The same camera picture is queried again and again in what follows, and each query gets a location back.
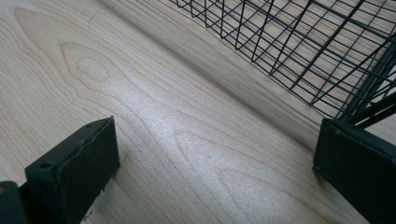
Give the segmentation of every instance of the light wooden table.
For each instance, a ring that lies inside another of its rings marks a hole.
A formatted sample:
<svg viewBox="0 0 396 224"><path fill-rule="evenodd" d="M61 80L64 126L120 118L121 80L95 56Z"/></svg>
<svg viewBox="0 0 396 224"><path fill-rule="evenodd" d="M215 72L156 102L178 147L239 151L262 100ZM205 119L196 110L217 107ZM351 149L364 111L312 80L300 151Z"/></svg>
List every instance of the light wooden table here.
<svg viewBox="0 0 396 224"><path fill-rule="evenodd" d="M121 168L87 223L364 223L311 170L321 117L161 6L1 1L0 180L113 115Z"/></svg>

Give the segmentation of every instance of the wooden surface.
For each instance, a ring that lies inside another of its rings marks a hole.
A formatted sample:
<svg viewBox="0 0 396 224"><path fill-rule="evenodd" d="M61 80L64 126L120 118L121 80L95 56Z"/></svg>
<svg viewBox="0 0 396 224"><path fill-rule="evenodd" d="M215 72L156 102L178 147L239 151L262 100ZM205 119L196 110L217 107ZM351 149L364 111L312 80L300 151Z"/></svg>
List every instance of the wooden surface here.
<svg viewBox="0 0 396 224"><path fill-rule="evenodd" d="M1 180L113 115L121 168L87 223L365 222L311 170L320 116L160 2L112 4L1 1Z"/></svg>

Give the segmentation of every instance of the wood grain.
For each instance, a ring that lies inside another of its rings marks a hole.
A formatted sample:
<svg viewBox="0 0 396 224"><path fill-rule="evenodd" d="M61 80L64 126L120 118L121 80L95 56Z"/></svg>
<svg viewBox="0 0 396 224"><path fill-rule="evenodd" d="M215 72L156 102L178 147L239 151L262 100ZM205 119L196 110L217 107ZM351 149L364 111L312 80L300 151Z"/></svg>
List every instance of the wood grain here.
<svg viewBox="0 0 396 224"><path fill-rule="evenodd" d="M163 14L144 7L157 2L136 6L159 27ZM314 112L271 82L262 91L253 80L226 88L259 91L247 96L261 116L210 81L208 70L223 83L255 71L238 57L198 61L190 46L180 49L191 52L185 57L92 0L7 0L0 12L1 180L22 184L30 162L114 115L121 168L87 223L365 222L311 170ZM204 36L185 37L209 38L197 31ZM212 47L196 48L228 53L206 42Z"/></svg>

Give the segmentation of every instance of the wire mesh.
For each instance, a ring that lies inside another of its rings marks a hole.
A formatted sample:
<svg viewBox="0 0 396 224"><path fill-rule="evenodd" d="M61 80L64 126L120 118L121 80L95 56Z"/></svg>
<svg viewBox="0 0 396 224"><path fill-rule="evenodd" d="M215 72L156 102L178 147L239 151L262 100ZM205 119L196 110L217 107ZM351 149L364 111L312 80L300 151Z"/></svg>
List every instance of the wire mesh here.
<svg viewBox="0 0 396 224"><path fill-rule="evenodd" d="M170 1L326 117L395 92L395 1Z"/></svg>

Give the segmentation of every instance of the black wire basket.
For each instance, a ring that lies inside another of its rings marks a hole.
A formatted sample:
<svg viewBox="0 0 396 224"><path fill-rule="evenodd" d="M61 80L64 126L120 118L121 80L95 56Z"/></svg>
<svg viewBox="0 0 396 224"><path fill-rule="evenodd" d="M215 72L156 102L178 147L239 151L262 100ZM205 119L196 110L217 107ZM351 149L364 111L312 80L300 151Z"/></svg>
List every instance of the black wire basket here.
<svg viewBox="0 0 396 224"><path fill-rule="evenodd" d="M327 118L395 92L395 1L171 1Z"/></svg>

